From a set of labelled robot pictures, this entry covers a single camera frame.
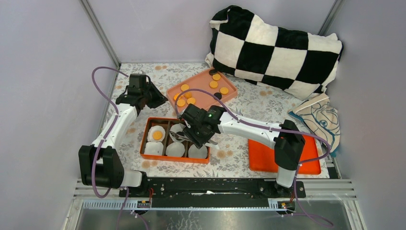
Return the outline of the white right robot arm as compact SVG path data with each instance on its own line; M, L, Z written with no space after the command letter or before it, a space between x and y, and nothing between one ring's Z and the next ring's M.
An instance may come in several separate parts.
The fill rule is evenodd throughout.
M293 181L305 140L294 122L265 123L243 116L230 110L212 105L209 110L190 104L178 115L186 123L184 135L196 147L210 143L214 134L228 134L244 137L261 143L274 150L274 160L278 166L275 193L287 197L293 192Z

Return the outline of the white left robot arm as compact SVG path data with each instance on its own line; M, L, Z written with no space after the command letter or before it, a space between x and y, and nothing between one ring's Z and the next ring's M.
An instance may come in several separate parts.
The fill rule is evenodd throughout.
M124 169L118 150L131 124L141 110L147 106L157 108L167 98L152 83L146 74L130 74L129 84L116 101L107 99L113 106L113 114L106 127L90 144L79 149L79 167L82 183L88 186L120 188L130 187L137 197L148 192L148 183L143 181L141 171Z

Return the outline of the orange box lid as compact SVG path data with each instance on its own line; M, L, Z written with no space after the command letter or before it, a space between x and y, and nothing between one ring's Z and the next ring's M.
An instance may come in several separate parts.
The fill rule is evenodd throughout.
M304 161L318 157L318 148L315 139L309 136L304 136L304 139L305 146L300 160ZM248 140L248 161L249 168L252 171L271 173L278 171L278 166L275 163L274 150L250 139ZM299 169L299 173L309 175L321 174L320 162L312 161L303 164Z

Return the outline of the pink cookie tray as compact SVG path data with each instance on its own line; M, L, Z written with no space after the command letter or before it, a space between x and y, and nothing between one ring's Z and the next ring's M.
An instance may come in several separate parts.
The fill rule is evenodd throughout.
M176 112L174 110L174 106L176 105L174 101L174 95L177 93L181 93L181 85L188 84L190 89L200 89L207 91L211 94L215 94L219 92L220 88L227 87L229 89L229 93L227 95L223 95L221 101L226 105L231 105L232 103L237 101L239 96L239 91L234 83L225 76L223 73L219 73L221 75L221 79L218 80L218 87L215 89L210 88L209 83L213 81L212 76L209 74L209 70L205 69L200 72L196 73L175 73L172 75L167 75L163 77L165 82L163 83L164 95L168 98L168 102L166 108L162 112L163 117L168 118L175 118Z

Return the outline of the orange cookie box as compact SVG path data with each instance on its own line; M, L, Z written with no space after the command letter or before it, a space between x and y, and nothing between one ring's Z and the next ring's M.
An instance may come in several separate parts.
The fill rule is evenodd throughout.
M197 148L179 138L185 122L175 118L150 117L147 120L140 155L147 160L208 164L210 149Z

